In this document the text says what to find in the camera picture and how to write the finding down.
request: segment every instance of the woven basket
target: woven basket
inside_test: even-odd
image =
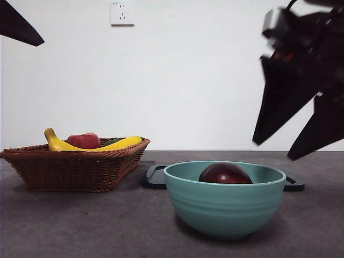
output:
[[[101,143],[116,138],[101,138]],[[140,163],[150,140],[107,152],[49,151],[48,144],[5,149],[0,158],[31,191],[110,192]]]

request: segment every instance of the electrical outlet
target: electrical outlet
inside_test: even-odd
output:
[[[111,3],[111,26],[134,26],[134,0]]]

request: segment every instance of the apple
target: apple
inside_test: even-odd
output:
[[[252,184],[247,173],[236,164],[217,162],[206,167],[199,176],[200,182],[220,184]]]
[[[96,149],[101,147],[101,141],[95,133],[71,135],[68,137],[67,143],[83,149]]]

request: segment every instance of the banana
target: banana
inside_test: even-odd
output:
[[[44,136],[48,141],[49,144],[49,150],[50,151],[83,151],[83,152],[106,152],[106,151],[115,151],[117,149],[123,149],[130,145],[137,144],[142,141],[142,138],[139,136],[131,136],[128,138],[124,138],[120,141],[117,141],[113,144],[96,148],[96,149],[83,149],[75,147],[65,141],[60,140],[54,130],[52,128],[47,128],[44,131]]]

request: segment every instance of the table surface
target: table surface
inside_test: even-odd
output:
[[[284,192],[263,229],[239,240],[209,238],[175,213],[166,190],[145,189],[149,167],[191,160],[262,164],[305,182]],[[344,152],[290,161],[286,152],[145,151],[139,167],[108,193],[29,192],[1,167],[1,258],[343,257]]]

